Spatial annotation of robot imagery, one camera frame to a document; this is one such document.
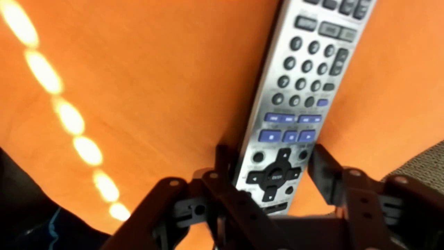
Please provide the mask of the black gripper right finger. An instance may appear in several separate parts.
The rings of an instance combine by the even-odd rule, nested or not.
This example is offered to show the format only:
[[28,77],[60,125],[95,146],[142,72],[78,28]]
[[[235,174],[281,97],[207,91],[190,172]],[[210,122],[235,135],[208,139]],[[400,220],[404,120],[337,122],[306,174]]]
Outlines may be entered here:
[[342,167],[322,145],[317,145],[308,174],[346,224],[351,250],[403,250],[392,238],[379,195],[364,171]]

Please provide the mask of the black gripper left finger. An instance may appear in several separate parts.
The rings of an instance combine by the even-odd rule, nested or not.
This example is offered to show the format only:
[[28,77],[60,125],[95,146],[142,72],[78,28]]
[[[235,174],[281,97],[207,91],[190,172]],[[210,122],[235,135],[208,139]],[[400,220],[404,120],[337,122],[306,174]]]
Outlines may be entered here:
[[201,181],[208,196],[208,227],[218,250],[294,250],[281,228],[229,178],[236,154],[224,145],[215,149],[215,167]]

